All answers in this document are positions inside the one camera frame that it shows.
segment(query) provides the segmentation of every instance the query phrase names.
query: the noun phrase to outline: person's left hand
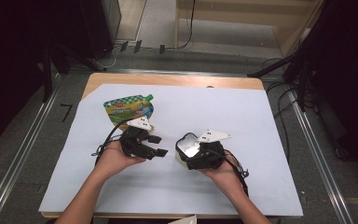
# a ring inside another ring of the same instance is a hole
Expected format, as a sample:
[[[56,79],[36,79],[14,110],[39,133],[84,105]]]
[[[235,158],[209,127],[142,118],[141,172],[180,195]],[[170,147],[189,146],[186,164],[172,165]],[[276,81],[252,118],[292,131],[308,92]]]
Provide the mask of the person's left hand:
[[[107,180],[109,177],[120,173],[125,168],[144,161],[146,161],[146,159],[124,155],[120,142],[115,141],[106,146],[93,173],[96,173],[100,175],[101,178]]]

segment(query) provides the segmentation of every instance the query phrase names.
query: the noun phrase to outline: snack bag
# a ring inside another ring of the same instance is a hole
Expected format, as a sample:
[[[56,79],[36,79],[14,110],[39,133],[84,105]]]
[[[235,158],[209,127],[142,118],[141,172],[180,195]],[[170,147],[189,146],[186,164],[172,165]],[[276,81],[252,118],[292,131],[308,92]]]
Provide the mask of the snack bag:
[[[147,116],[150,119],[154,111],[154,107],[150,103],[152,99],[152,94],[146,97],[134,95],[107,101],[103,103],[103,107],[112,123],[116,126],[124,119],[137,119],[143,116]],[[126,123],[119,127],[121,131],[125,131],[127,128]]]

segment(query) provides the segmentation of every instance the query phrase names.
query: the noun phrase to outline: table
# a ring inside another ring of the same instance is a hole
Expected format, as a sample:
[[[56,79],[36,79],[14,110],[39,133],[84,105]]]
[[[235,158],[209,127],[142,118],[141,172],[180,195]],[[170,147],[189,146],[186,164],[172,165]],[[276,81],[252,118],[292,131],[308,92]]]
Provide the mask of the table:
[[[269,25],[283,57],[290,55],[307,28],[319,17],[324,0],[197,0],[194,20]],[[192,0],[176,0],[174,46],[179,19],[190,19]]]
[[[90,154],[113,128],[103,102],[149,93],[155,96],[152,134],[162,138],[158,145],[150,146],[169,152],[165,158],[129,167],[109,179],[95,208],[96,217],[238,217],[208,177],[188,171],[174,157],[174,143],[185,133],[201,135],[209,128],[232,134],[222,145],[234,153],[243,168],[249,169],[246,183],[250,198],[263,214],[303,215],[259,79],[93,74],[40,205],[44,217],[57,217],[92,170],[95,158]],[[225,106],[229,115],[222,117],[217,105]]]

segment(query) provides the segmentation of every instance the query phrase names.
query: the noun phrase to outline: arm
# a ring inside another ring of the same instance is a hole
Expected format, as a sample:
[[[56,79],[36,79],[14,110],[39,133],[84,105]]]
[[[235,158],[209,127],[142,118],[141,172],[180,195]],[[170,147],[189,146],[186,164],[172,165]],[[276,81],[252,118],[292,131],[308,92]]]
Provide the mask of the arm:
[[[227,154],[227,158],[235,164],[230,155]],[[238,211],[243,223],[270,223],[245,194],[240,180],[228,162],[223,161],[222,165],[216,170],[205,169],[200,171],[210,177],[215,185],[228,197]]]
[[[104,182],[125,168],[143,161],[145,159],[125,156],[118,141],[110,143],[75,198],[65,208],[56,223],[90,224]]]

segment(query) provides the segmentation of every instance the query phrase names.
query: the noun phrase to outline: white paper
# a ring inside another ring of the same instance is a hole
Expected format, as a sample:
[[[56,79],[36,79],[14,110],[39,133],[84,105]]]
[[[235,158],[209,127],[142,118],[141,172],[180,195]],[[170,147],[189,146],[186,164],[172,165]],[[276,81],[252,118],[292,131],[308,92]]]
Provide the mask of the white paper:
[[[102,85],[79,104],[39,211],[63,211],[92,170],[91,154],[114,127],[103,102],[150,93],[155,107],[151,134],[162,140],[148,145],[169,152],[109,179],[96,213],[237,215],[208,177],[188,171],[175,159],[177,140],[212,129],[232,136],[222,145],[249,169],[245,181],[250,198],[264,215],[303,215],[264,91],[124,84]]]

